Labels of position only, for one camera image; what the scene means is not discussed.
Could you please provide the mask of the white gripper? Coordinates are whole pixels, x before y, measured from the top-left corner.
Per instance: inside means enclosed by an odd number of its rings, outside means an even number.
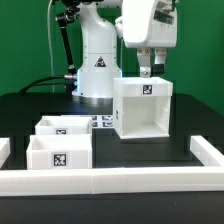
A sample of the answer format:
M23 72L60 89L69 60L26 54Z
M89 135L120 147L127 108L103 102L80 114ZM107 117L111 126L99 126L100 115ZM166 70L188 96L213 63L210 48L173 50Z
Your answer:
M121 16L115 20L118 36L128 48L139 48L140 76L151 76L151 49L154 49L153 75L165 70L167 49L177 42L177 9L174 0L122 0Z

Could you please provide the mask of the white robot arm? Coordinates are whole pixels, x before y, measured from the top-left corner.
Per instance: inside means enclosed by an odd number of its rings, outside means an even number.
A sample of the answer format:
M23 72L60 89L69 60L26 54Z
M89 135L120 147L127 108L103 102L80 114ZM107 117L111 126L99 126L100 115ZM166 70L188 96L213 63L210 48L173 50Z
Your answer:
M73 99L93 104L113 100L113 80L122 75L117 65L117 40L137 50L140 75L164 72L167 50L177 42L177 0L61 0L67 24L79 20L83 64L69 67Z

